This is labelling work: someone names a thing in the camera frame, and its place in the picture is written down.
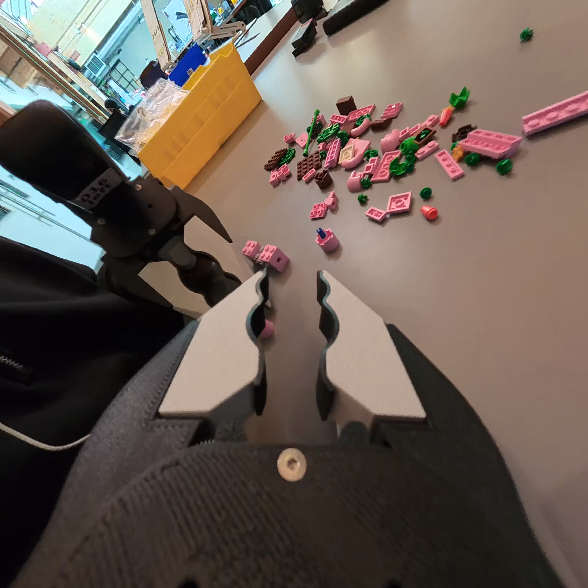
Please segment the flat black power bank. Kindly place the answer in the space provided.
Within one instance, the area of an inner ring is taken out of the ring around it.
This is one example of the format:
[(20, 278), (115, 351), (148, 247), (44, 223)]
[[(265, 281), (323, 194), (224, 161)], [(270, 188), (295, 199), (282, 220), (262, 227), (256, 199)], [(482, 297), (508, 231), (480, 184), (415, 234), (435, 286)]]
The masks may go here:
[(332, 36), (387, 1), (336, 1), (328, 16), (323, 20), (323, 31)]

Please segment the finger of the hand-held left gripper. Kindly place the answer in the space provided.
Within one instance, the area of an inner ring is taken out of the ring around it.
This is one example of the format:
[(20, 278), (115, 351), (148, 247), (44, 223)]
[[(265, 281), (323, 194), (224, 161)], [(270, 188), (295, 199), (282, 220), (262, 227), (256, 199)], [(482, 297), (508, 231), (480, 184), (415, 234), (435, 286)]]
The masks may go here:
[(212, 257), (224, 273), (240, 283), (246, 282), (253, 271), (232, 245), (232, 239), (213, 209), (196, 196), (179, 187), (172, 188), (183, 224), (183, 239), (190, 249)]
[(200, 318), (241, 284), (241, 262), (223, 263), (211, 257), (196, 257), (187, 264), (157, 261), (147, 264), (139, 277), (174, 310)]

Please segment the pile of pink toy bricks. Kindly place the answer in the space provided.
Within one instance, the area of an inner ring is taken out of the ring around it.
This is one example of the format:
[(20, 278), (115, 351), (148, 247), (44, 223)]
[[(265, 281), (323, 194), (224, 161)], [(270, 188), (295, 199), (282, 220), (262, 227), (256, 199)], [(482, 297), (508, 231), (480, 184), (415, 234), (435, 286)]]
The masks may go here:
[(293, 147), (296, 144), (303, 149), (302, 158), (296, 163), (298, 181), (314, 182), (320, 190), (326, 190), (333, 183), (331, 171), (337, 168), (350, 171), (347, 188), (357, 194), (360, 205), (366, 206), (365, 192), (372, 185), (411, 175), (416, 164), (430, 156), (434, 156), (452, 181), (464, 177), (461, 163), (473, 168), (483, 159), (495, 161), (499, 175), (508, 175), (524, 138), (587, 116), (587, 92), (583, 92), (524, 115), (521, 135), (466, 124), (452, 133), (450, 148), (441, 149), (437, 131), (446, 128), (454, 113), (466, 107), (469, 96), (466, 86), (459, 93), (452, 93), (441, 114), (432, 114), (414, 126), (390, 130), (381, 138), (379, 148), (371, 147), (371, 141), (364, 139), (365, 133), (386, 130), (400, 114), (403, 104), (388, 105), (381, 117), (375, 119), (372, 117), (375, 105), (357, 108), (352, 96), (340, 99), (339, 113), (332, 115), (328, 122), (316, 110), (306, 133), (284, 137), (288, 147), (277, 150), (264, 165), (270, 173), (269, 183), (277, 187), (292, 176), (290, 163), (296, 155)]

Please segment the blue plastic bin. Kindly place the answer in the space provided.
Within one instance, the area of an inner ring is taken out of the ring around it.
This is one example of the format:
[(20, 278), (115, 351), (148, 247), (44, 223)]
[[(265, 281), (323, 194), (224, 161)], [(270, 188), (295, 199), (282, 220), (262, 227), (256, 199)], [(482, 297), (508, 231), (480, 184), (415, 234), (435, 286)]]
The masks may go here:
[(168, 79), (176, 86), (182, 87), (202, 65), (209, 61), (209, 50), (193, 44), (182, 52), (180, 58), (170, 73)]

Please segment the clear plastic bags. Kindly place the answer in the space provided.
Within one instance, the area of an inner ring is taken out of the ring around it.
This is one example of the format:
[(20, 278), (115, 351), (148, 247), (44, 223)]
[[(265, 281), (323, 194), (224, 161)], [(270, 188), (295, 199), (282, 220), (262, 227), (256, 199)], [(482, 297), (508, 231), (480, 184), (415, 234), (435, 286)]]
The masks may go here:
[(126, 117), (115, 139), (129, 148), (131, 156), (138, 157), (188, 94), (187, 90), (172, 81), (158, 79)]

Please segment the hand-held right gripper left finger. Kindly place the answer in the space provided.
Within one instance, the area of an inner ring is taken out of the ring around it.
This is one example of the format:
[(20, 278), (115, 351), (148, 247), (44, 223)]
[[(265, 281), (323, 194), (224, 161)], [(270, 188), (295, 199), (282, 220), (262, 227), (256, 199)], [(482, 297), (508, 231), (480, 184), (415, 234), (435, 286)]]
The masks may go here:
[(216, 428), (263, 415), (268, 392), (259, 338), (268, 297), (268, 271), (262, 269), (197, 321), (159, 417), (201, 419)]

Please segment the yellow plastic bin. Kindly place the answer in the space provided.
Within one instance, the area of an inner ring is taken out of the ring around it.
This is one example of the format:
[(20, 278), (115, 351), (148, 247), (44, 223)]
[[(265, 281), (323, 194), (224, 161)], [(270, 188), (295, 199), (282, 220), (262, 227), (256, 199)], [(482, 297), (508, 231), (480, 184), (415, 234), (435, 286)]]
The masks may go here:
[(138, 158), (165, 187), (184, 189), (261, 102), (231, 42), (215, 49), (183, 89), (186, 97), (165, 115)]

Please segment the pink grey brick assembly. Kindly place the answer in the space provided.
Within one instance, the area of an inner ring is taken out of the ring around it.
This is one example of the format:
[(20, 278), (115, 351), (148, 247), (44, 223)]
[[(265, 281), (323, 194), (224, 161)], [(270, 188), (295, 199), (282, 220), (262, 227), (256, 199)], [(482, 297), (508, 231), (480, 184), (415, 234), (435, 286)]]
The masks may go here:
[(279, 247), (271, 244), (262, 246), (254, 240), (248, 240), (241, 253), (254, 266), (273, 268), (282, 272), (289, 263), (289, 257)]

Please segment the cardboard display stand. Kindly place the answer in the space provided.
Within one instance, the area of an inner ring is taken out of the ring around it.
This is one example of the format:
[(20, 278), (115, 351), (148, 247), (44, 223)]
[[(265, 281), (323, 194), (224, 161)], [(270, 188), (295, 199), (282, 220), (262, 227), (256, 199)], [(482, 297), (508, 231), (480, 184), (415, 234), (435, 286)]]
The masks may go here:
[(200, 45), (209, 40), (235, 39), (246, 31), (246, 25), (241, 21), (225, 22), (215, 25), (207, 1), (182, 1), (187, 13), (187, 19), (192, 29), (192, 37)]
[(164, 29), (156, 13), (154, 1), (140, 1), (140, 3), (159, 66), (162, 70), (166, 70), (173, 59), (165, 38)]

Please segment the small black box device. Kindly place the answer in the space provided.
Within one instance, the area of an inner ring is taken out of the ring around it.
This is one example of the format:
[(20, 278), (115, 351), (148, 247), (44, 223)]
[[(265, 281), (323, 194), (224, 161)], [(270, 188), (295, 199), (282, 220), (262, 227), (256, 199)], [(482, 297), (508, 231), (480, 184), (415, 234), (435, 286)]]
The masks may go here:
[(301, 24), (316, 20), (324, 9), (323, 1), (290, 1), (298, 21)]

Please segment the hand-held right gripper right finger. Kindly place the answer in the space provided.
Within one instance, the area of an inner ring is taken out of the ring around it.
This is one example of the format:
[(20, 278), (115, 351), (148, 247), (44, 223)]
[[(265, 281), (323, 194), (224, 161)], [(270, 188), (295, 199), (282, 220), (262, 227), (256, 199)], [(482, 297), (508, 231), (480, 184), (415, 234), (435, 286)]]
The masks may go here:
[(320, 354), (316, 404), (322, 421), (372, 433), (380, 423), (427, 415), (384, 319), (326, 270), (317, 273)]

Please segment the small black adapter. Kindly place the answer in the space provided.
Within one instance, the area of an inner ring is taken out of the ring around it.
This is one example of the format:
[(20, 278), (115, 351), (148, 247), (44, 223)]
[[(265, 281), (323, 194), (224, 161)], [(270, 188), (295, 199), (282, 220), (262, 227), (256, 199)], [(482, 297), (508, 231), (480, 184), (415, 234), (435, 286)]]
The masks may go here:
[(316, 38), (316, 34), (317, 27), (316, 22), (313, 19), (309, 19), (298, 27), (298, 30), (291, 41), (293, 48), (292, 54), (295, 58), (311, 47)]

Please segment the person's black jacket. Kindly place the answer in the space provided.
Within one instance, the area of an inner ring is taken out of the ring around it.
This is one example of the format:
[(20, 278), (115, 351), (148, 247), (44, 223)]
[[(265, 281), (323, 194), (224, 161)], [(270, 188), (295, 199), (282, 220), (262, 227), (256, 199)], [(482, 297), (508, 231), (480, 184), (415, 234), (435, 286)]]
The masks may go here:
[(36, 546), (80, 445), (187, 321), (88, 266), (1, 237), (1, 587)]

